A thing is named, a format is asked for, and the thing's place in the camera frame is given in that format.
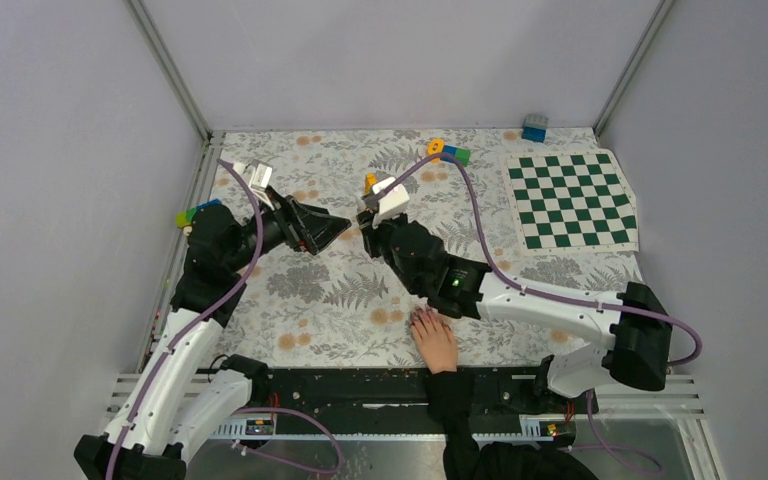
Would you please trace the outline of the grey blue lego bricks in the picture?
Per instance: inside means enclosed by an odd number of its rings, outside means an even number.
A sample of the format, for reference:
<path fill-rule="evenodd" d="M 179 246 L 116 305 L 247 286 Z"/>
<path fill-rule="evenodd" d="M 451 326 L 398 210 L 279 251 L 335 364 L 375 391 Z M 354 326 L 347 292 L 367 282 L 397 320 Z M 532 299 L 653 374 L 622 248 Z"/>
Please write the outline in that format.
<path fill-rule="evenodd" d="M 542 114 L 528 114 L 522 125 L 521 138 L 535 143 L 544 143 L 547 135 L 549 119 Z"/>

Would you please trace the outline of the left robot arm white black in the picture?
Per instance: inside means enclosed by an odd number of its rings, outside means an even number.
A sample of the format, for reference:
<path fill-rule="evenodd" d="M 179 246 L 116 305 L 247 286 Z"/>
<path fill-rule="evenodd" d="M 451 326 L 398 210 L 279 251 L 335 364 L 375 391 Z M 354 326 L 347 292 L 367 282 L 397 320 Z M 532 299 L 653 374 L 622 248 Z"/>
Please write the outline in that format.
<path fill-rule="evenodd" d="M 213 386 L 183 408 L 185 388 L 228 325 L 261 256 L 280 245 L 316 255 L 351 222 L 267 190 L 269 204 L 239 223 L 216 201 L 193 214 L 185 267 L 155 351 L 103 433 L 83 436 L 74 458 L 89 479 L 182 479 L 191 459 L 234 411 L 269 401 L 266 364 L 233 355 Z"/>

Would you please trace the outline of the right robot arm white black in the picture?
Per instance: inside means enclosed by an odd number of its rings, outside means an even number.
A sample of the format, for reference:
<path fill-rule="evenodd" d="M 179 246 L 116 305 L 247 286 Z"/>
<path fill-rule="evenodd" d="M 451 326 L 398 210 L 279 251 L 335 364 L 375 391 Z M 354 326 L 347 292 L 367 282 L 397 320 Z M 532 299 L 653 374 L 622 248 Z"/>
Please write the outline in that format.
<path fill-rule="evenodd" d="M 569 354 L 541 361 L 535 402 L 557 412 L 597 386 L 617 383 L 640 391 L 664 389 L 672 327 L 646 285 L 622 291 L 575 290 L 535 281 L 505 281 L 486 262 L 448 253 L 442 239 L 401 214 L 374 224 L 357 217 L 364 248 L 382 259 L 408 292 L 452 319 L 517 320 L 585 341 Z"/>

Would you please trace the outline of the orange blue green block row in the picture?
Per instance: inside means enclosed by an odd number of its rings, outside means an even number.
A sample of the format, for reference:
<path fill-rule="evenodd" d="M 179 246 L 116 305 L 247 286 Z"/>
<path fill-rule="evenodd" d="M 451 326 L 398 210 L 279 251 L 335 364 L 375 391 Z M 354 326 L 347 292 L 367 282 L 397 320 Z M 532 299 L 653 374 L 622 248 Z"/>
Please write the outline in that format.
<path fill-rule="evenodd" d="M 457 162 L 461 163 L 463 166 L 468 166 L 471 159 L 470 150 L 447 144 L 441 138 L 432 139 L 426 148 L 427 155 L 432 155 L 437 153 L 450 154 Z"/>

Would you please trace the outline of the green white checkerboard mat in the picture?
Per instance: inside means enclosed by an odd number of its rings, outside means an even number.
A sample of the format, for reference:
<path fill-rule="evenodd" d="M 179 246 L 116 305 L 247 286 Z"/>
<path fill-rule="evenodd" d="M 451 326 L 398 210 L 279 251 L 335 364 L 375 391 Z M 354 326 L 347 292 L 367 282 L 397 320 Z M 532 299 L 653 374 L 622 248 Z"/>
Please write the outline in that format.
<path fill-rule="evenodd" d="M 503 173 L 527 254 L 639 250 L 636 197 L 611 151 L 510 156 Z"/>

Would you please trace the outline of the person's hand dark nails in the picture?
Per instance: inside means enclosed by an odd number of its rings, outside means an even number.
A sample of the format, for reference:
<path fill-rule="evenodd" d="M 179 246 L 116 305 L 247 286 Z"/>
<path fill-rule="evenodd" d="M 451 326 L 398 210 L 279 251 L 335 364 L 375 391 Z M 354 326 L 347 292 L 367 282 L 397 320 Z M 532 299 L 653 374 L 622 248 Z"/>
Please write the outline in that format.
<path fill-rule="evenodd" d="M 410 331 L 431 374 L 457 371 L 457 342 L 441 314 L 428 306 L 417 307 L 410 315 Z"/>

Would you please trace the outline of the floral patterned table cloth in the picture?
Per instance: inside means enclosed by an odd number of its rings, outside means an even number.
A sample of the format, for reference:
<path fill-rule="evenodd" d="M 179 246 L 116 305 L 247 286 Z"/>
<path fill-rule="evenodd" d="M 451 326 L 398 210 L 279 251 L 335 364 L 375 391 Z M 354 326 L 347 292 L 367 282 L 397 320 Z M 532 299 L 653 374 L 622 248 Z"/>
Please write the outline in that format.
<path fill-rule="evenodd" d="M 427 155 L 434 138 L 470 150 L 469 165 Z M 641 277 L 634 252 L 527 254 L 503 173 L 510 156 L 597 146 L 588 128 L 552 129 L 544 143 L 498 129 L 250 132 L 227 134 L 220 159 L 267 163 L 279 193 L 346 218 L 356 215 L 367 174 L 404 175 L 409 218 L 448 252 L 492 258 L 511 279 L 622 290 Z M 418 366 L 408 323 L 419 305 L 351 227 L 319 255 L 282 246 L 260 258 L 213 352 L 277 367 Z"/>

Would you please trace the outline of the black sleeved forearm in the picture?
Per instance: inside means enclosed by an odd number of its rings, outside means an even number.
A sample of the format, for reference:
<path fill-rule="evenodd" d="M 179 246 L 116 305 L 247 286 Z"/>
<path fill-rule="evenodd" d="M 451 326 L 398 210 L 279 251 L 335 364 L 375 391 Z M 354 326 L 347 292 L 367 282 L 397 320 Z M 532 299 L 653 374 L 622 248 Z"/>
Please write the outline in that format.
<path fill-rule="evenodd" d="M 482 447 L 472 437 L 469 416 L 474 377 L 440 372 L 425 380 L 429 415 L 443 427 L 443 466 L 448 479 L 594 479 L 593 472 L 554 448 L 494 442 Z"/>

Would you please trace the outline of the yellow red toy block car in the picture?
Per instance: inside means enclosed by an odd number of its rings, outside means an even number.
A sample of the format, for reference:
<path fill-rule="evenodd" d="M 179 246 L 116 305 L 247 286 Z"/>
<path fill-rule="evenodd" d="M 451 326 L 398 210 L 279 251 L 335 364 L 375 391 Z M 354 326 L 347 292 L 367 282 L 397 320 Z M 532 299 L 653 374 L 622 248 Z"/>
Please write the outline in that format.
<path fill-rule="evenodd" d="M 371 227 L 375 215 L 379 212 L 379 200 L 373 191 L 377 183 L 374 174 L 369 173 L 364 180 L 362 195 L 357 199 L 356 223 L 361 233 L 366 233 Z"/>

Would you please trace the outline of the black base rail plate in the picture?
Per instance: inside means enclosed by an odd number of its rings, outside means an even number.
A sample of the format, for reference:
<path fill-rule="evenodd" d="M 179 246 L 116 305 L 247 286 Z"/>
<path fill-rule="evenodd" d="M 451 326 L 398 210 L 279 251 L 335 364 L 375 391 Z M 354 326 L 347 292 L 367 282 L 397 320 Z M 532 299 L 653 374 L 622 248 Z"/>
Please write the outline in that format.
<path fill-rule="evenodd" d="M 470 367 L 471 430 L 492 440 L 550 441 L 552 422 L 596 412 L 584 395 L 568 400 L 535 393 L 535 367 Z M 281 368 L 269 372 L 255 404 L 279 412 L 236 414 L 213 433 L 227 440 L 317 440 L 328 429 L 340 440 L 431 440 L 443 429 L 428 414 L 421 368 Z"/>

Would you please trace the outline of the green blue block stack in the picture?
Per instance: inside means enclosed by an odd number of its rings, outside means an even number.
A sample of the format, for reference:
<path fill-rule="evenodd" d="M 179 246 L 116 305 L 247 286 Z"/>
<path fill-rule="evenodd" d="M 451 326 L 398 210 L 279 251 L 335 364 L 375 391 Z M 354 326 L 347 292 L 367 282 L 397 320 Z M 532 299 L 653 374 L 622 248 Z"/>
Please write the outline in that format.
<path fill-rule="evenodd" d="M 210 200 L 208 202 L 205 202 L 203 204 L 200 204 L 198 206 L 192 207 L 188 210 L 179 212 L 175 216 L 175 225 L 178 229 L 182 231 L 182 234 L 184 236 L 189 236 L 192 232 L 192 228 L 194 225 L 193 218 L 196 213 L 203 211 L 208 206 L 212 205 L 220 205 L 221 201 L 219 199 Z"/>

